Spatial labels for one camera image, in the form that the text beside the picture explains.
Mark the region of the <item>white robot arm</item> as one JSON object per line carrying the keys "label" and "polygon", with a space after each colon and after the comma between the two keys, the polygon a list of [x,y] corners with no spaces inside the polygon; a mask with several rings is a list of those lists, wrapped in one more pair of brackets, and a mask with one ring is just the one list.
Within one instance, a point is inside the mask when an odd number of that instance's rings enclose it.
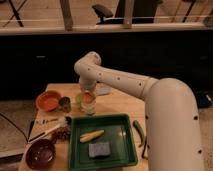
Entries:
{"label": "white robot arm", "polygon": [[205,171],[197,102],[187,84],[105,68],[94,51],[74,70],[83,90],[101,82],[144,101],[149,171]]}

